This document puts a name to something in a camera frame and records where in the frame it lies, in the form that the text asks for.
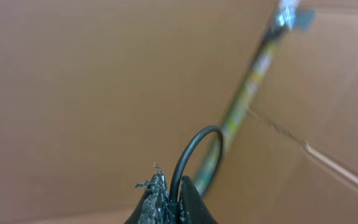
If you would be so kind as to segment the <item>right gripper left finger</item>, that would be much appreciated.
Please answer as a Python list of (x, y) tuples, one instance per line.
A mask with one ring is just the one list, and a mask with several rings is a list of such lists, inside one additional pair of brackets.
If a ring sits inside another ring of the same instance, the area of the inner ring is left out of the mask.
[(167, 219), (168, 188), (165, 174), (155, 162), (156, 173), (150, 180), (137, 183), (136, 188), (144, 188), (139, 203), (125, 224), (164, 224)]

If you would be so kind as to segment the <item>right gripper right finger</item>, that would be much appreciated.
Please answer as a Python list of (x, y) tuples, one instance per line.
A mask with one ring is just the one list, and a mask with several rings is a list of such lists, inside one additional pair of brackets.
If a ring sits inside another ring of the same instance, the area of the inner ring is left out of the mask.
[(181, 224), (218, 224), (186, 175), (181, 178), (179, 212)]

